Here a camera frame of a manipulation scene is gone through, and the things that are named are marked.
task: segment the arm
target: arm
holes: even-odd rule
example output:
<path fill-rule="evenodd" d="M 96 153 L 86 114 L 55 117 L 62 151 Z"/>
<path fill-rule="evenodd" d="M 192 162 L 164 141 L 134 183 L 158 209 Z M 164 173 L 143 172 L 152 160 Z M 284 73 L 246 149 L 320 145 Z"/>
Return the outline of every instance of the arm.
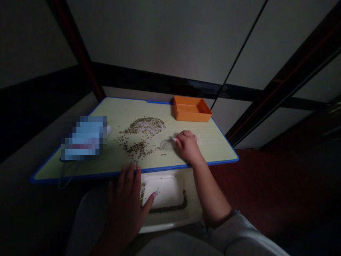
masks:
<path fill-rule="evenodd" d="M 123 166 L 114 191 L 109 183 L 108 215 L 101 238 L 93 248 L 91 256 L 120 255 L 134 240 L 147 218 L 156 197 L 152 193 L 144 204 L 140 205 L 141 167 L 136 166 L 134 178 L 134 163 L 129 169 Z"/>
<path fill-rule="evenodd" d="M 176 139 L 181 155 L 193 166 L 196 191 L 203 209 L 205 222 L 213 228 L 221 225 L 232 208 L 202 156 L 196 136 L 191 131 L 182 131 Z"/>

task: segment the blurred object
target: blurred object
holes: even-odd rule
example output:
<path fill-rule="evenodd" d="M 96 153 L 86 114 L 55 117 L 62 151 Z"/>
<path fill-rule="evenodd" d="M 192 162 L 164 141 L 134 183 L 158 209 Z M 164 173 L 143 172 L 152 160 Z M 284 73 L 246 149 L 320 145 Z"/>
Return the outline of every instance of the blurred object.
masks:
<path fill-rule="evenodd" d="M 107 117 L 80 117 L 68 138 L 61 140 L 62 161 L 82 161 L 103 152 L 107 139 Z"/>

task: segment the finger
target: finger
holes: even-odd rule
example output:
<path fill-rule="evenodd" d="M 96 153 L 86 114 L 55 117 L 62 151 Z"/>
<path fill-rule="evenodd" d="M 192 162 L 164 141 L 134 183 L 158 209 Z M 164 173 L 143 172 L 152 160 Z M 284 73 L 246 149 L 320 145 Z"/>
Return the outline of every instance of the finger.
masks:
<path fill-rule="evenodd" d="M 124 195 L 130 195 L 131 194 L 131 188 L 134 181 L 134 162 L 131 162 L 129 169 L 127 171 L 127 177 L 125 179 L 125 184 L 123 188 L 123 194 Z"/>
<path fill-rule="evenodd" d="M 135 180 L 134 180 L 134 187 L 133 187 L 133 194 L 140 195 L 141 192 L 141 166 L 139 163 L 136 165 L 136 174 L 135 174 Z"/>
<path fill-rule="evenodd" d="M 118 181 L 117 181 L 117 189 L 116 189 L 117 197 L 122 194 L 126 173 L 127 173 L 127 167 L 123 165 L 120 177 L 118 178 Z"/>
<path fill-rule="evenodd" d="M 154 202 L 154 198 L 156 197 L 156 192 L 152 193 L 150 195 L 150 197 L 148 198 L 147 202 L 144 204 L 143 208 L 142 208 L 142 223 L 145 222 L 148 213 L 150 211 L 150 208 L 152 208 L 153 202 Z"/>
<path fill-rule="evenodd" d="M 182 134 L 178 134 L 177 139 L 179 139 L 181 141 L 181 143 L 183 144 L 186 140 L 186 136 L 182 135 Z"/>
<path fill-rule="evenodd" d="M 175 144 L 178 146 L 179 149 L 184 148 L 179 139 L 173 138 L 173 140 L 175 141 Z"/>
<path fill-rule="evenodd" d="M 112 183 L 112 181 L 109 181 L 109 187 L 108 187 L 108 201 L 109 201 L 109 203 L 112 203 L 114 198 L 115 198 L 115 195 L 114 195 L 113 183 Z"/>
<path fill-rule="evenodd" d="M 192 135 L 191 135 L 191 133 L 192 132 L 190 132 L 190 131 L 184 131 L 184 135 L 186 136 L 186 137 L 191 137 Z"/>

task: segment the hand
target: hand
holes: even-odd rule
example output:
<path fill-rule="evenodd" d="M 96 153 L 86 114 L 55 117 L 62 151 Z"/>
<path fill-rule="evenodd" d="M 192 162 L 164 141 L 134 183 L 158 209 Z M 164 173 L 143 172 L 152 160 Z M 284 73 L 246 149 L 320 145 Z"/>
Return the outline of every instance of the hand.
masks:
<path fill-rule="evenodd" d="M 104 231 L 92 255 L 120 254 L 137 236 L 156 197 L 152 193 L 144 204 L 140 205 L 141 167 L 136 166 L 134 180 L 134 163 L 129 169 L 123 166 L 117 182 L 116 191 L 109 183 L 109 206 Z"/>
<path fill-rule="evenodd" d="M 197 144 L 196 136 L 191 131 L 183 130 L 174 139 L 180 153 L 191 165 L 205 161 Z"/>

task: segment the blue table edge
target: blue table edge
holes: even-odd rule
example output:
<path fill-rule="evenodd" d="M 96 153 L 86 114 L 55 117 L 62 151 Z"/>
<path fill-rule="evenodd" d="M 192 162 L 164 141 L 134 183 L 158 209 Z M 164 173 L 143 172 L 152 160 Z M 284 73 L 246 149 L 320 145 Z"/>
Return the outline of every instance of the blue table edge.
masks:
<path fill-rule="evenodd" d="M 119 98 L 119 97 L 105 97 L 103 100 L 105 100 L 106 98 Z M 131 98 L 121 98 L 121 99 L 126 99 L 126 100 L 137 100 L 137 99 L 131 99 Z M 97 107 L 103 102 L 103 100 L 98 103 L 98 105 L 88 114 L 91 115 L 96 109 Z M 172 102 L 163 102 L 163 101 L 148 101 L 148 100 L 140 100 L 140 101 L 146 101 L 148 103 L 153 103 L 153 104 L 166 104 L 166 105 L 173 105 Z M 207 165 L 218 165 L 218 164 L 228 164 L 228 163 L 235 163 L 237 161 L 239 161 L 239 156 L 236 153 L 236 151 L 234 150 L 234 148 L 231 146 L 230 142 L 228 142 L 227 138 L 225 137 L 225 135 L 222 133 L 221 129 L 219 128 L 219 126 L 217 125 L 217 123 L 214 121 L 214 119 L 212 118 L 213 122 L 215 123 L 215 125 L 218 127 L 219 131 L 221 132 L 221 134 L 224 136 L 224 138 L 226 139 L 227 143 L 230 145 L 230 147 L 232 148 L 233 152 L 236 154 L 237 159 L 232 159 L 232 160 L 225 160 L 225 161 L 214 161 L 214 162 L 207 162 Z M 41 166 L 39 166 L 39 168 L 31 175 L 29 181 L 30 183 L 33 184 L 49 184 L 49 183 L 55 183 L 59 180 L 59 178 L 49 178 L 49 179 L 43 179 L 43 180 L 36 180 L 34 177 L 36 176 L 36 174 L 44 167 L 44 165 L 52 158 L 52 156 L 60 149 L 60 145 L 56 148 L 56 150 L 54 150 L 52 152 L 52 154 L 41 164 Z M 149 173 L 149 172 L 158 172 L 158 171 L 170 171 L 170 170 L 177 170 L 177 169 L 184 169 L 184 168 L 190 168 L 192 167 L 189 164 L 184 164 L 184 165 L 173 165 L 173 166 L 165 166 L 165 167 L 156 167 L 156 168 L 146 168 L 146 169 L 142 169 L 141 172 L 142 173 Z M 117 177 L 120 175 L 120 172 L 107 172 L 107 173 L 102 173 L 102 174 L 89 174 L 89 175 L 79 175 L 79 176 L 74 176 L 73 179 L 74 180 L 87 180 L 87 179 L 96 179 L 96 178 L 109 178 L 109 177 Z M 64 177 L 62 178 L 62 181 L 67 181 L 70 177 Z"/>

